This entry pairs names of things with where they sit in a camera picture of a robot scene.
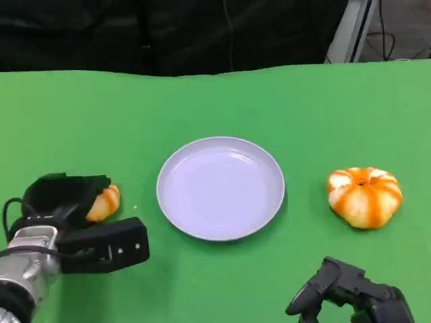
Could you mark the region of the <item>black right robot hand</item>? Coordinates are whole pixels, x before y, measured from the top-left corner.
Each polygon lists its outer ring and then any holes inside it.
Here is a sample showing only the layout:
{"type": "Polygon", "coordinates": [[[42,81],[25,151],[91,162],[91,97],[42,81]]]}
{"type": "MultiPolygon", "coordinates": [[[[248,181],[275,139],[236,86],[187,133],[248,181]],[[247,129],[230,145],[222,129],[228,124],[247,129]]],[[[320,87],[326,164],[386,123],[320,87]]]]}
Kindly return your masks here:
{"type": "Polygon", "coordinates": [[[299,322],[318,322],[323,303],[352,306],[351,322],[414,323],[413,314],[400,289],[375,283],[366,271],[329,256],[286,308],[299,322]]]}

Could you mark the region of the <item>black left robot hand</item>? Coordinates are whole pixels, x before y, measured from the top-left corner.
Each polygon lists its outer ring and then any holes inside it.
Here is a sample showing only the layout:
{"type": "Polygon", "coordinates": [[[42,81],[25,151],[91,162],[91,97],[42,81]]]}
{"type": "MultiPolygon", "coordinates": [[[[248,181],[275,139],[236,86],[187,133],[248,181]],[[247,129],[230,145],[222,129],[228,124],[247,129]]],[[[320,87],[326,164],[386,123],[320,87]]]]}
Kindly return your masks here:
{"type": "Polygon", "coordinates": [[[86,217],[97,196],[110,184],[111,179],[105,175],[47,174],[26,189],[22,198],[22,217],[66,230],[91,227],[96,221],[86,217]]]}

